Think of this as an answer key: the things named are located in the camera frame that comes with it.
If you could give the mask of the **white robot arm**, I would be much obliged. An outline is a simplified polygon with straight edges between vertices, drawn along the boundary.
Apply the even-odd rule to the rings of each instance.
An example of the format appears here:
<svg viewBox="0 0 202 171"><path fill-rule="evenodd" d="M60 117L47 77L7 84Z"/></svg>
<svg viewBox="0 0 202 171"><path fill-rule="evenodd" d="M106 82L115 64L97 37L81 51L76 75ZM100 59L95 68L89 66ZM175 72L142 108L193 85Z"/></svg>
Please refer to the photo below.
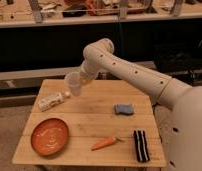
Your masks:
<svg viewBox="0 0 202 171"><path fill-rule="evenodd" d="M171 111L167 171L202 171L202 86L116 57L108 38L87 45L83 57L80 73L85 82L106 69Z"/></svg>

